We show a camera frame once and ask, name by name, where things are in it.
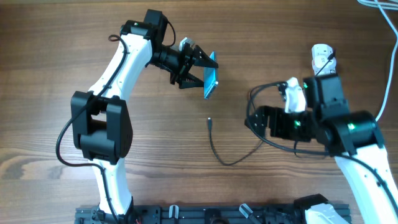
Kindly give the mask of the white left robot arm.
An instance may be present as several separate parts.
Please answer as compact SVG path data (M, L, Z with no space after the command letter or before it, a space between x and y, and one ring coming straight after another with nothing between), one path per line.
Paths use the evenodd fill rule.
M165 70L171 84L202 88L205 98L218 85L216 53L207 55L189 38L165 45L170 25L162 12L152 9L142 22L128 20L118 35L109 36L119 46L101 78L71 98L73 142L95 171L101 197L96 220L101 223L134 223L124 163L133 138L127 102L143 69L153 65Z

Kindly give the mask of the blue screen smartphone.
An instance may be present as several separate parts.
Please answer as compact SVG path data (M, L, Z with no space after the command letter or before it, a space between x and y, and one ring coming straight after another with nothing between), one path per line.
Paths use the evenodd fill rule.
M218 80L218 67L216 68L208 68L205 67L204 71L204 99L209 100L212 93L215 91L216 87L219 84Z

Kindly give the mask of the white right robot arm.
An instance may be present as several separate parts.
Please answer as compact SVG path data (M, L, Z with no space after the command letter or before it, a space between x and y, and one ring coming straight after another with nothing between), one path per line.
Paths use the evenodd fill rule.
M384 138L375 117L368 111L352 112L337 74L305 78L303 85L275 82L294 109L260 106L252 102L270 84L253 89L246 108L245 125L264 143L283 151L309 154L266 139L295 142L316 139L324 146L321 156L335 159L349 183L366 223L397 223L397 187L389 168Z

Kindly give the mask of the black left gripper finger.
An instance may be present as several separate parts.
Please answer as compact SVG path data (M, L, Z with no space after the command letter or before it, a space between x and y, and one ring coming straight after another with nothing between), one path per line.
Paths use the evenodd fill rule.
M193 65L196 67L218 68L218 63L211 59L199 45L193 49Z
M203 88L203 87L204 87L204 82L201 79L192 75L191 73L188 73L179 80L180 89Z

